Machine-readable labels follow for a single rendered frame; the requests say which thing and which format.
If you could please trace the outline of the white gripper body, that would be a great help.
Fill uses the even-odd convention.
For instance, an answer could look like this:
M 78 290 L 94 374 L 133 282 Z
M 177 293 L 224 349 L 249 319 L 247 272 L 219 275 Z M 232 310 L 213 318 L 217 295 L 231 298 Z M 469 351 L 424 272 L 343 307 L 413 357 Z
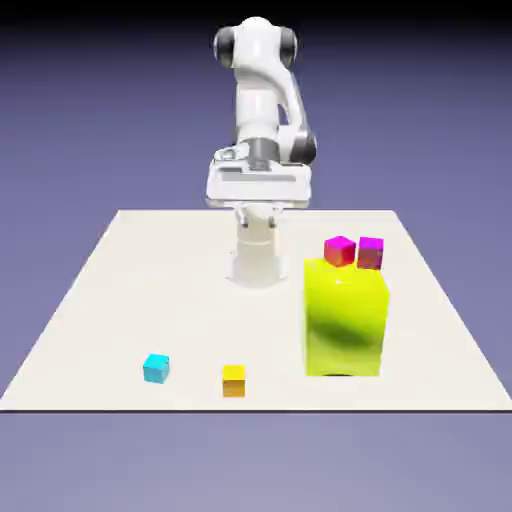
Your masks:
M 267 170 L 252 170 L 247 160 L 216 161 L 209 166 L 206 200 L 212 207 L 271 203 L 283 208 L 305 208 L 312 195 L 311 168 L 269 162 Z

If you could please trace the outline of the small magenta cube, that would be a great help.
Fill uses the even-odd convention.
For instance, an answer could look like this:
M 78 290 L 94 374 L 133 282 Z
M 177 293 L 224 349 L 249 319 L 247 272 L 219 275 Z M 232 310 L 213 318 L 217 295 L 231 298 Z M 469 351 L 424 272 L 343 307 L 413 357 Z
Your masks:
M 344 236 L 326 239 L 324 259 L 335 267 L 350 265 L 355 261 L 356 242 Z
M 375 237 L 359 239 L 357 267 L 370 270 L 380 270 L 384 254 L 384 240 Z

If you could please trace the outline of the small yellow cube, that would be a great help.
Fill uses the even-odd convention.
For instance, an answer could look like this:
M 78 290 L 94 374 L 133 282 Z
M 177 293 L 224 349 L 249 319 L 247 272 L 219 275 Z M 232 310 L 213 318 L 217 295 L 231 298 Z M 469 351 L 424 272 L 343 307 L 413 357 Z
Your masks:
M 245 367 L 243 365 L 224 365 L 222 368 L 222 390 L 224 397 L 245 396 Z

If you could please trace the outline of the small cyan cube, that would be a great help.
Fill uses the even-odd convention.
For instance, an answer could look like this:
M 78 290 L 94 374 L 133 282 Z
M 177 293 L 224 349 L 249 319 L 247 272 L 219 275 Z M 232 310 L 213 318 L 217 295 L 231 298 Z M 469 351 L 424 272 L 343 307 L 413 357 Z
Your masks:
M 143 364 L 146 382 L 163 384 L 170 373 L 170 357 L 162 354 L 149 354 Z

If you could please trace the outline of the large yellow-green box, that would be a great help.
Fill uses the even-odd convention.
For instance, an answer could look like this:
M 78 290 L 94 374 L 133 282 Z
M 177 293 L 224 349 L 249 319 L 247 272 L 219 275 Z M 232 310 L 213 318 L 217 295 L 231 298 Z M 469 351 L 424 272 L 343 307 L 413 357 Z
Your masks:
M 303 266 L 305 371 L 308 376 L 380 374 L 390 292 L 378 270 Z

